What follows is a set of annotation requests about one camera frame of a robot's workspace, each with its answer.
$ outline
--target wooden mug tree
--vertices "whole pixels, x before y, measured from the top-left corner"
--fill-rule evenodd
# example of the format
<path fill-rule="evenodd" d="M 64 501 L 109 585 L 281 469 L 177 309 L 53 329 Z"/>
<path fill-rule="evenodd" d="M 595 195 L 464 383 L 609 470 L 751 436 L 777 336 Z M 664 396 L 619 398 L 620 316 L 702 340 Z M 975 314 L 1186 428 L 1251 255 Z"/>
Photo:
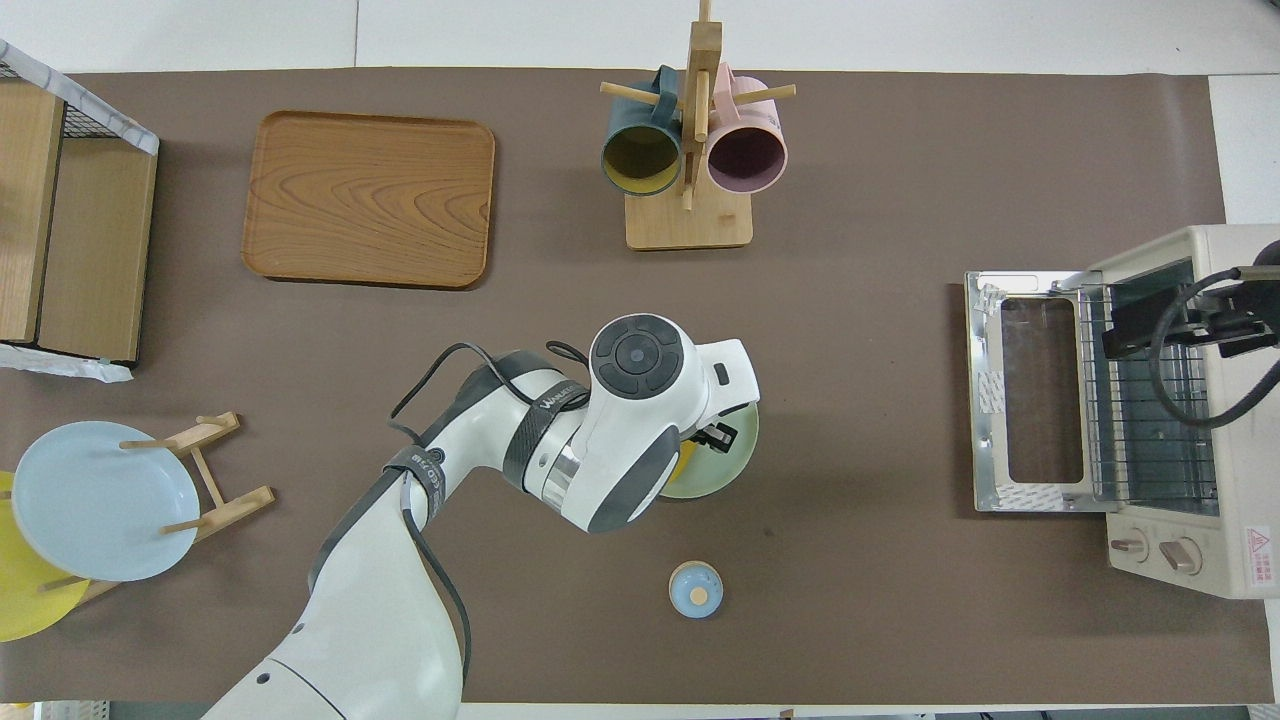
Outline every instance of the wooden mug tree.
<path fill-rule="evenodd" d="M 681 179 L 658 195 L 626 196 L 627 246 L 632 250 L 739 247 L 751 242 L 751 196 L 722 190 L 707 173 L 707 126 L 722 40 L 722 24 L 710 20 L 710 0 L 699 1 L 698 19 L 689 32 L 682 100 L 676 105 L 684 114 Z M 658 102 L 657 94 L 612 82 L 602 82 L 600 92 Z M 735 95 L 733 104 L 795 94 L 794 85 L 769 87 Z"/>

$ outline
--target light blue plate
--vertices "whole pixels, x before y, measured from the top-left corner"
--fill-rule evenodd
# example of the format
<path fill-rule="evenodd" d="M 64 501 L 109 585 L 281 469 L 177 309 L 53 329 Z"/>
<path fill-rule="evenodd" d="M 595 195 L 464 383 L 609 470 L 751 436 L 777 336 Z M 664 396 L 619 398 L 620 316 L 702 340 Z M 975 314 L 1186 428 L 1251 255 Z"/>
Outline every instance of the light blue plate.
<path fill-rule="evenodd" d="M 27 543 L 81 578 L 141 580 L 173 568 L 196 530 L 160 528 L 200 516 L 191 473 L 163 447 L 120 450 L 154 439 L 128 425 L 72 423 L 40 437 L 13 479 L 13 511 Z"/>

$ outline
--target dark teal mug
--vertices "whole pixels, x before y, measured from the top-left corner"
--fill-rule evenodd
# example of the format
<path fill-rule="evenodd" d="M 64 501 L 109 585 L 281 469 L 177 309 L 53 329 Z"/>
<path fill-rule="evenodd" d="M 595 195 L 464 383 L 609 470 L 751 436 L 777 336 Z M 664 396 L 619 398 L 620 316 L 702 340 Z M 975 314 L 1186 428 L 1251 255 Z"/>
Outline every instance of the dark teal mug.
<path fill-rule="evenodd" d="M 676 110 L 676 70 L 658 68 L 650 83 L 631 87 L 658 95 L 658 104 L 614 97 L 604 133 L 600 169 L 627 195 L 655 195 L 680 177 L 681 118 Z"/>

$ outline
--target oven knob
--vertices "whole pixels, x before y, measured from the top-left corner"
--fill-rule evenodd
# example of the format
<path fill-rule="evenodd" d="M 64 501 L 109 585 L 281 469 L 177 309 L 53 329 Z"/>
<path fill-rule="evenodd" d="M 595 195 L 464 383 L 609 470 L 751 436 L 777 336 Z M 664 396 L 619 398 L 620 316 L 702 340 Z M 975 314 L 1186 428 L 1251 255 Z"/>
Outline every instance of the oven knob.
<path fill-rule="evenodd" d="M 1123 539 L 1111 541 L 1111 550 L 1119 550 L 1120 552 L 1132 552 L 1134 555 L 1142 555 L 1147 552 L 1147 543 L 1140 539 Z"/>
<path fill-rule="evenodd" d="M 1199 546 L 1192 538 L 1179 538 L 1160 543 L 1160 553 L 1179 575 L 1194 575 L 1204 565 Z"/>
<path fill-rule="evenodd" d="M 1147 536 L 1137 528 L 1130 528 L 1125 534 L 1129 537 L 1111 541 L 1111 550 L 1123 552 L 1138 562 L 1146 562 L 1151 553 Z"/>

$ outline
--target black cable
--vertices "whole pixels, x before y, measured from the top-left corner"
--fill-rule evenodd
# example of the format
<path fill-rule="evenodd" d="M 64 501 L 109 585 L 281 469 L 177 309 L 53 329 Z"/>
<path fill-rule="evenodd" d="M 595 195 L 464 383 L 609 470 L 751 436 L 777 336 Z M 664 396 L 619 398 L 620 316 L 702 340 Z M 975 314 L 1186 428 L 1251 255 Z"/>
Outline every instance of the black cable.
<path fill-rule="evenodd" d="M 575 363 L 581 363 L 581 364 L 588 365 L 588 366 L 591 365 L 591 361 L 586 359 L 586 355 L 584 355 L 581 350 L 573 347 L 572 345 L 570 345 L 567 342 L 562 342 L 562 341 L 558 341 L 558 340 L 548 340 L 547 341 L 547 350 L 549 350 L 550 352 L 553 352 L 556 355 L 559 355 L 561 357 L 564 357 L 566 360 L 572 360 Z"/>
<path fill-rule="evenodd" d="M 404 527 L 408 528 L 408 534 L 413 538 L 413 544 L 417 546 L 419 553 L 422 555 L 431 566 L 431 570 L 435 571 L 435 577 L 440 578 L 440 584 L 444 585 L 444 591 L 453 600 L 453 606 L 458 609 L 458 620 L 462 621 L 462 684 L 466 685 L 467 675 L 471 673 L 471 619 L 467 616 L 467 606 L 462 602 L 462 596 L 458 594 L 458 588 L 449 579 L 449 574 L 444 571 L 444 565 L 440 565 L 439 559 L 435 557 L 435 553 L 426 544 L 422 530 L 417 529 L 417 523 L 413 521 L 413 511 L 401 510 L 401 515 L 404 518 Z"/>
<path fill-rule="evenodd" d="M 412 438 L 413 445 L 422 445 L 422 436 L 417 434 L 411 428 L 407 428 L 401 423 L 396 421 L 396 416 L 401 414 L 401 410 L 403 410 L 404 406 L 410 404 L 410 401 L 417 397 L 417 393 L 421 392 L 424 387 L 426 387 L 426 383 L 431 379 L 431 375 L 434 375 L 435 372 L 440 369 L 440 365 L 444 364 L 444 361 L 449 357 L 449 355 L 453 355 L 454 352 L 462 348 L 471 350 L 472 352 L 483 357 L 485 365 L 488 365 L 489 370 L 493 373 L 493 377 L 498 378 L 498 382 L 500 382 L 503 387 L 509 389 L 511 393 L 518 397 L 525 405 L 534 404 L 532 397 L 529 397 L 527 395 L 520 392 L 520 388 L 517 388 L 511 382 L 511 379 L 508 379 L 506 375 L 502 374 L 502 372 L 498 369 L 498 365 L 494 364 L 493 357 L 488 352 L 485 352 L 483 347 L 470 342 L 454 342 L 449 347 L 444 348 L 444 352 L 442 352 L 435 359 L 435 361 L 431 363 L 431 366 L 428 368 L 426 373 L 422 375 L 422 379 L 417 380 L 417 384 L 415 384 L 413 388 L 410 389 L 408 393 L 406 393 L 404 397 L 402 397 L 401 401 L 396 404 L 396 407 L 392 409 L 390 416 L 387 418 L 387 424 Z"/>
<path fill-rule="evenodd" d="M 444 352 L 440 352 L 440 355 L 436 356 L 435 361 L 431 363 L 431 366 L 428 368 L 426 373 L 422 374 L 422 379 L 417 380 L 417 384 L 415 384 L 413 388 L 410 389 L 404 395 L 404 397 L 402 397 L 401 401 L 396 404 L 396 407 L 392 409 L 390 416 L 387 418 L 387 424 L 407 434 L 413 441 L 413 445 L 421 446 L 422 436 L 413 432 L 411 428 L 398 423 L 396 420 L 396 416 L 399 415 L 402 410 L 404 410 L 404 406 L 407 406 L 417 396 L 417 393 L 422 391 L 424 387 L 426 387 L 426 383 L 431 380 L 431 377 L 435 375 L 435 372 L 438 369 L 440 369 L 440 365 L 443 365 L 444 361 L 451 355 L 462 348 L 468 348 L 480 357 L 483 357 L 485 365 L 489 366 L 489 372 L 492 372 L 493 375 L 498 378 L 498 382 L 500 382 L 503 387 L 511 391 L 511 393 L 515 395 L 517 398 L 520 398 L 525 405 L 534 404 L 534 398 L 521 392 L 520 388 L 517 388 L 515 383 L 511 382 L 509 378 L 502 374 L 502 370 L 498 369 L 498 365 L 494 363 L 493 357 L 488 352 L 485 352 L 483 347 L 472 345 L 470 342 L 456 342 L 449 347 L 444 348 Z M 547 350 L 561 357 L 573 360 L 575 363 L 581 363 L 582 365 L 590 366 L 590 361 L 588 360 L 586 355 L 584 355 L 582 351 L 573 347 L 572 345 L 568 345 L 567 342 L 561 342 L 558 340 L 548 341 Z M 586 405 L 589 397 L 590 393 L 584 395 L 582 397 L 566 404 L 563 409 L 577 410 L 582 405 Z M 428 491 L 422 479 L 415 475 L 413 473 L 408 473 L 408 475 L 412 477 L 415 480 L 417 480 L 417 483 L 422 486 L 422 491 L 428 493 L 428 497 L 430 497 L 430 491 Z M 417 523 L 413 521 L 413 511 L 408 507 L 404 507 L 401 510 L 401 515 L 404 519 L 404 527 L 406 529 L 408 529 L 408 534 L 413 539 L 413 544 L 417 547 L 419 553 L 422 556 L 424 560 L 426 560 L 428 565 L 431 566 L 431 570 L 435 573 L 435 577 L 440 579 L 440 584 L 444 585 L 444 591 L 449 593 L 449 598 L 453 600 L 453 606 L 458 611 L 458 620 L 461 620 L 462 623 L 462 683 L 466 684 L 467 675 L 471 673 L 471 619 L 467 616 L 467 606 L 466 603 L 462 602 L 462 594 L 458 593 L 457 585 L 454 585 L 453 580 L 449 579 L 449 574 L 444 571 L 444 565 L 442 565 L 440 560 L 435 557 L 434 552 L 431 552 L 431 547 L 426 544 L 426 538 L 422 536 L 422 530 L 420 530 L 417 528 Z"/>
<path fill-rule="evenodd" d="M 586 357 L 586 355 L 584 355 L 581 350 L 573 347 L 572 345 L 570 345 L 567 342 L 562 342 L 562 341 L 558 341 L 558 340 L 548 340 L 547 341 L 547 350 L 552 355 L 559 355 L 561 357 L 564 357 L 566 360 L 572 360 L 575 363 L 581 363 L 586 368 L 591 366 L 591 361 Z M 571 401 L 566 402 L 564 407 L 562 409 L 562 411 L 567 413 L 570 410 L 577 410 L 579 407 L 582 407 L 584 405 L 586 405 L 588 402 L 590 402 L 590 400 L 591 400 L 591 393 L 588 392 L 588 393 L 582 395 L 581 397 L 579 397 L 576 400 L 571 400 Z"/>
<path fill-rule="evenodd" d="M 1160 405 L 1174 416 L 1175 420 L 1184 425 L 1190 425 L 1193 428 L 1221 428 L 1229 423 L 1239 420 L 1245 413 L 1253 410 L 1262 398 L 1267 396 L 1277 384 L 1280 384 L 1280 360 L 1277 360 L 1271 369 L 1262 375 L 1258 384 L 1253 386 L 1253 389 L 1244 393 L 1235 405 L 1228 407 L 1220 415 L 1212 418 L 1197 418 L 1185 413 L 1179 407 L 1174 398 L 1169 396 L 1169 391 L 1165 389 L 1165 378 L 1161 374 L 1160 366 L 1160 351 L 1165 346 L 1165 338 L 1169 336 L 1169 329 L 1172 328 L 1174 320 L 1178 314 L 1192 301 L 1197 295 L 1199 295 L 1204 288 L 1217 284 L 1222 281 L 1235 281 L 1240 279 L 1240 269 L 1230 268 L 1228 270 L 1220 270 L 1211 275 L 1204 275 L 1203 278 L 1196 281 L 1194 283 L 1183 288 L 1178 293 L 1178 297 L 1165 309 L 1165 313 L 1160 316 L 1160 322 L 1156 323 L 1156 329 L 1151 334 L 1151 347 L 1147 350 L 1147 368 L 1151 374 L 1151 388 L 1156 393 L 1156 400 Z"/>

